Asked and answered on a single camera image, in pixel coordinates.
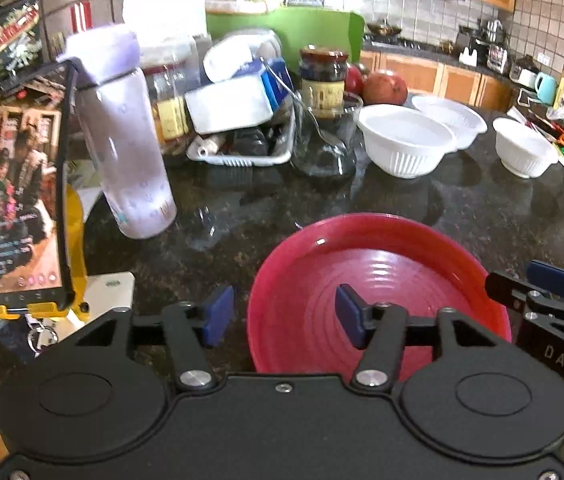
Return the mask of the white plastic tray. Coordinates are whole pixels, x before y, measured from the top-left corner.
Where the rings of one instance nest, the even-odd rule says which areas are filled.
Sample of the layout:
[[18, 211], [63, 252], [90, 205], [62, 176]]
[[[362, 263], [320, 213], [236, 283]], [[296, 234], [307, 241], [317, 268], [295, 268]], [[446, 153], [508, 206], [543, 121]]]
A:
[[273, 167], [291, 160], [297, 126], [293, 107], [280, 108], [257, 127], [197, 136], [186, 149], [192, 162], [232, 168]]

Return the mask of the clear glass cup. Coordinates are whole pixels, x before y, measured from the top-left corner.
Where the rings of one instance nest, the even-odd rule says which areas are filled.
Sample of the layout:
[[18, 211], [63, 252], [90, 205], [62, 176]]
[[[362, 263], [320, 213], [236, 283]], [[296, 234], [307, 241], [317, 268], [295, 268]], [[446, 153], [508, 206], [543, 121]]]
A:
[[354, 141], [363, 102], [344, 92], [339, 106], [318, 110], [297, 91], [294, 99], [296, 133], [291, 163], [314, 179], [346, 179], [356, 171]]

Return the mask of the teal electric kettle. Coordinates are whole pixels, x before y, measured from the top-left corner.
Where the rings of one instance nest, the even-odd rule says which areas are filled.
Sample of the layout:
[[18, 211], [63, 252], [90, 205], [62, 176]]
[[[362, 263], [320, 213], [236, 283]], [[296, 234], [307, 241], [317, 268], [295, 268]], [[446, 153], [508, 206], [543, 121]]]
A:
[[535, 80], [535, 91], [541, 103], [552, 106], [558, 90], [558, 82], [550, 75], [540, 72]]

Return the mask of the magenta plastic plate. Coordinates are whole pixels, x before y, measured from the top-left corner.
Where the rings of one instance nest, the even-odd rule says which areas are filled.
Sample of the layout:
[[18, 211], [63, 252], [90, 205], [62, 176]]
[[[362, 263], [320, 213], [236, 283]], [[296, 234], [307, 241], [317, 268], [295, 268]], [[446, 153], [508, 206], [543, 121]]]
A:
[[391, 214], [343, 214], [305, 226], [259, 268], [246, 309], [250, 356], [261, 374], [335, 373], [361, 358], [335, 312], [348, 284], [369, 304], [431, 318], [452, 307], [510, 340], [506, 308], [485, 292], [486, 270], [429, 226]]

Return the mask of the clear jar yellow label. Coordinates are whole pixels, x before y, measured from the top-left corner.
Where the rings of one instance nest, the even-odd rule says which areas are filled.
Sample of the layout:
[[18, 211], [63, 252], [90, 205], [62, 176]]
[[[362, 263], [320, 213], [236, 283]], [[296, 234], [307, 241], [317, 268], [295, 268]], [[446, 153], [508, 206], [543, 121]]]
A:
[[165, 158], [183, 156], [195, 136], [184, 96], [201, 85], [195, 42], [145, 48], [140, 63], [160, 151]]

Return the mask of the wok on stove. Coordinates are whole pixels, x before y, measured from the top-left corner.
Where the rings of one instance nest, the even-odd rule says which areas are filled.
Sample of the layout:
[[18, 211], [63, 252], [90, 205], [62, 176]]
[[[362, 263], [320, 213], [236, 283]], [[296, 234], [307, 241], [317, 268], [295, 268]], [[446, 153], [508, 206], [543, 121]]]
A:
[[370, 34], [383, 38], [398, 37], [401, 33], [399, 26], [386, 23], [368, 23], [367, 29]]

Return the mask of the smartphone on yellow stand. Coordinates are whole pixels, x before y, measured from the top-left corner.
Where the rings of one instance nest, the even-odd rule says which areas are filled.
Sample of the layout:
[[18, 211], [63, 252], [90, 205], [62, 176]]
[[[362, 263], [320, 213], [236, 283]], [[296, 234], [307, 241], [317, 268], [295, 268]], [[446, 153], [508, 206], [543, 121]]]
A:
[[56, 62], [13, 84], [0, 96], [0, 200], [11, 193], [20, 229], [36, 243], [48, 229], [28, 214], [43, 202], [48, 215], [60, 220], [64, 200], [70, 99], [76, 70]]

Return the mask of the red apple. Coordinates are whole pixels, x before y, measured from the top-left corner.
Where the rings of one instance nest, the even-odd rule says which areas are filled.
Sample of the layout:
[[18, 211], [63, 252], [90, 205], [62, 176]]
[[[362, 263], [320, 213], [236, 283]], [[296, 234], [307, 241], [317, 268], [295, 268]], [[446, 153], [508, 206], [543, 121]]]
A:
[[347, 64], [345, 76], [345, 91], [361, 96], [364, 86], [364, 77], [360, 68], [355, 64]]
[[404, 78], [394, 72], [370, 73], [362, 90], [366, 105], [404, 105], [408, 98], [408, 87]]

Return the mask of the red apple right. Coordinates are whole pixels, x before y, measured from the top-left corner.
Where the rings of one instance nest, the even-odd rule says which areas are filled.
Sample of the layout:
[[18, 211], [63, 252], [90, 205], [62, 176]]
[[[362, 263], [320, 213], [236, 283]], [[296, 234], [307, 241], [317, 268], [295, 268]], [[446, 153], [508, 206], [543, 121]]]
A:
[[408, 98], [408, 87], [404, 78], [394, 72], [370, 73], [362, 90], [366, 105], [404, 105]]

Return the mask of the green cutting board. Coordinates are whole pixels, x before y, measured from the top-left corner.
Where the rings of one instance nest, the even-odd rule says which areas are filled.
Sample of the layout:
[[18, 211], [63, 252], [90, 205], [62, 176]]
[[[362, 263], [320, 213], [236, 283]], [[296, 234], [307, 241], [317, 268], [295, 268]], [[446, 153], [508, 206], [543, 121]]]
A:
[[272, 29], [281, 40], [282, 58], [294, 72], [298, 70], [299, 50], [308, 44], [342, 50], [350, 62], [358, 62], [366, 24], [355, 12], [310, 6], [286, 6], [264, 14], [209, 13], [206, 21], [214, 39], [244, 28]]

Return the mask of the yellow phone stand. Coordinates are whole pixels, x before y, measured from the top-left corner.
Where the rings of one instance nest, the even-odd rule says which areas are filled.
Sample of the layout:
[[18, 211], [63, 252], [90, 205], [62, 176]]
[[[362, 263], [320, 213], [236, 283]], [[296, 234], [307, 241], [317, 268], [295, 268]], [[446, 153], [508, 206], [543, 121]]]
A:
[[84, 261], [84, 204], [64, 186], [53, 220], [43, 202], [28, 214], [48, 232], [36, 243], [20, 229], [11, 193], [0, 200], [0, 321], [25, 320], [27, 342], [39, 352], [108, 312], [128, 312], [134, 276], [130, 272], [90, 275]]

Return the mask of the snack bag on wall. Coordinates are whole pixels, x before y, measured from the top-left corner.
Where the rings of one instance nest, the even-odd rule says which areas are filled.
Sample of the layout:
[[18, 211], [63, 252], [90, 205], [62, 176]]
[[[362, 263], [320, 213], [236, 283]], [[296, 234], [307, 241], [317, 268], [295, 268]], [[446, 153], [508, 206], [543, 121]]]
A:
[[0, 0], [0, 81], [42, 64], [40, 0]]

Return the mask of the dark sauce jar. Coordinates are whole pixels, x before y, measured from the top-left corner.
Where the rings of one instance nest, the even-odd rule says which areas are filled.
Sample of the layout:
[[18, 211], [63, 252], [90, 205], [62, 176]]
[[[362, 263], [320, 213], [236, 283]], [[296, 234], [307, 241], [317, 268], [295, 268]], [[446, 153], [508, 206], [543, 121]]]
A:
[[343, 107], [348, 53], [308, 44], [299, 51], [300, 92], [317, 118], [333, 118]]

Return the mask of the purple water bottle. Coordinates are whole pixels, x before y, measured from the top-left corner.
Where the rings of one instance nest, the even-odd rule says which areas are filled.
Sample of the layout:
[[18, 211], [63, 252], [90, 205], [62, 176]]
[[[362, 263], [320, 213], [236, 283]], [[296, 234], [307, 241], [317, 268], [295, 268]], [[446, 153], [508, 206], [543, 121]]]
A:
[[124, 24], [66, 40], [76, 70], [75, 110], [119, 231], [145, 240], [174, 222], [177, 206], [156, 134], [136, 35]]

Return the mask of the white bowl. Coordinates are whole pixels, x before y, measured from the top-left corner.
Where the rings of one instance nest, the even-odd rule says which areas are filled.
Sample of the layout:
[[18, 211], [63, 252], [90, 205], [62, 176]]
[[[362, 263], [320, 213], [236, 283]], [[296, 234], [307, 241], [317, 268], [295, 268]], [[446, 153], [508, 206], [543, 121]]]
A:
[[555, 147], [539, 132], [514, 119], [499, 117], [492, 121], [496, 132], [496, 152], [511, 174], [535, 179], [559, 161]]
[[426, 176], [458, 150], [457, 136], [447, 126], [404, 106], [364, 106], [357, 125], [371, 162], [396, 178]]
[[440, 96], [418, 94], [411, 99], [411, 104], [453, 133], [457, 151], [466, 150], [480, 134], [487, 132], [488, 127], [483, 117], [462, 103]]

